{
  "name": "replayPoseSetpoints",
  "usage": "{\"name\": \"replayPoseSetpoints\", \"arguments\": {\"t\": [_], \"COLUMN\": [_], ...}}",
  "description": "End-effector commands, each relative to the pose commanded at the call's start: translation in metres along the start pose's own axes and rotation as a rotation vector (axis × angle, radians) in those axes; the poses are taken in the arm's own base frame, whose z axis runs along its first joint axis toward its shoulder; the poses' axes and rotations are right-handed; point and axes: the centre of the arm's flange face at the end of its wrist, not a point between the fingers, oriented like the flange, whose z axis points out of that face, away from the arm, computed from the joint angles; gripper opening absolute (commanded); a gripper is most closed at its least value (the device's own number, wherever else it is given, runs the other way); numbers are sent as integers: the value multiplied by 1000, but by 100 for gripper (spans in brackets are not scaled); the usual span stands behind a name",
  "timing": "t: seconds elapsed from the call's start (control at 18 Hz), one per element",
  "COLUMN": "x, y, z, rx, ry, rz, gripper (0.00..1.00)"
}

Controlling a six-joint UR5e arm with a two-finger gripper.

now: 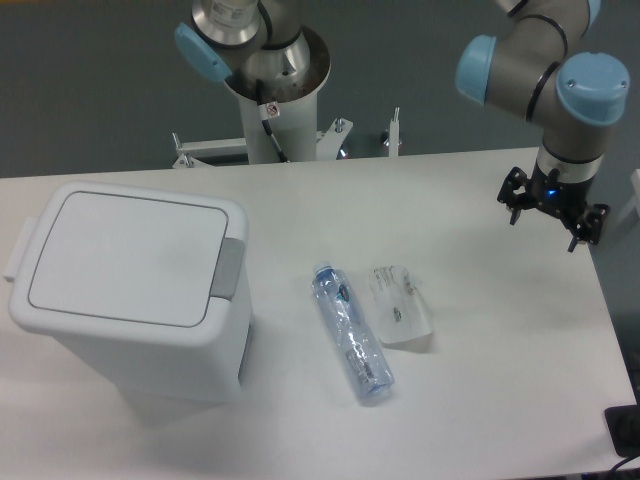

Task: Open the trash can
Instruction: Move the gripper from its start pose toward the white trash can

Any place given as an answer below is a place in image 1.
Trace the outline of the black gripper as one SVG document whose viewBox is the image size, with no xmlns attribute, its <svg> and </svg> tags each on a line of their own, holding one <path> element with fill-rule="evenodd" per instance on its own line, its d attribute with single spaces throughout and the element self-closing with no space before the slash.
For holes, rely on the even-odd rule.
<svg viewBox="0 0 640 480">
<path fill-rule="evenodd" d="M 549 177 L 535 166 L 531 178 L 513 167 L 505 177 L 497 195 L 497 201 L 510 212 L 509 223 L 515 225 L 521 212 L 540 210 L 555 218 L 577 218 L 570 229 L 572 239 L 568 251 L 572 253 L 579 244 L 598 245 L 606 220 L 611 211 L 607 204 L 587 205 L 587 193 L 593 179 L 580 183 L 562 183 Z"/>
</svg>

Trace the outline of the silver robot arm base joint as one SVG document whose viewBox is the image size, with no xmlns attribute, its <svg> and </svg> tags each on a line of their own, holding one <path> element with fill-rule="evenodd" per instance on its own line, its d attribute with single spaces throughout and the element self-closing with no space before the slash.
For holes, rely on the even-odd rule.
<svg viewBox="0 0 640 480">
<path fill-rule="evenodd" d="M 309 64 L 298 1 L 195 1 L 191 23 L 179 24 L 174 41 L 214 83 L 234 76 L 271 81 Z"/>
</svg>

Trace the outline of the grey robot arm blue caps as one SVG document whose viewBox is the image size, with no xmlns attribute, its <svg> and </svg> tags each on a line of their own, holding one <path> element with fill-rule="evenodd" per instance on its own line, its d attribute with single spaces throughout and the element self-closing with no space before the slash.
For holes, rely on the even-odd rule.
<svg viewBox="0 0 640 480">
<path fill-rule="evenodd" d="M 505 177 L 499 203 L 517 222 L 536 209 L 570 232 L 569 246 L 599 243 L 610 212 L 587 194 L 604 159 L 630 88 L 625 65 L 605 53 L 579 52 L 598 1 L 502 1 L 513 28 L 503 38 L 481 35 L 463 51 L 455 86 L 465 97 L 539 126 L 532 173 Z"/>
</svg>

